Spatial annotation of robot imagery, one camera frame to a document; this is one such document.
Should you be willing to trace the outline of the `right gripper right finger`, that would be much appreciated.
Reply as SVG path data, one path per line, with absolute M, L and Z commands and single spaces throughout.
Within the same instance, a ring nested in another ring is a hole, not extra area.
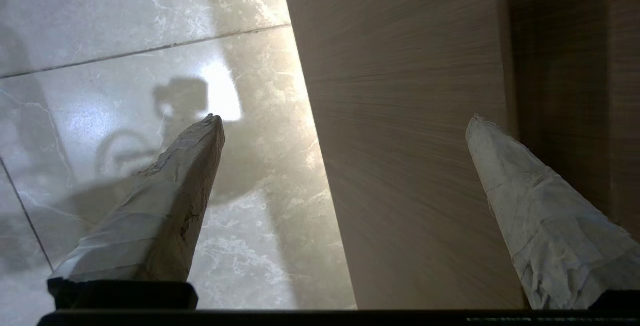
M 534 309 L 639 307 L 639 244 L 526 146 L 475 115 L 471 159 Z

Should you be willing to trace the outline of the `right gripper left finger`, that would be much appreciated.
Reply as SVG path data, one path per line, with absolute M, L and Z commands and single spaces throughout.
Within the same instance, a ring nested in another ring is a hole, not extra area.
M 194 309 L 188 282 L 222 150 L 222 118 L 182 131 L 48 280 L 57 309 Z

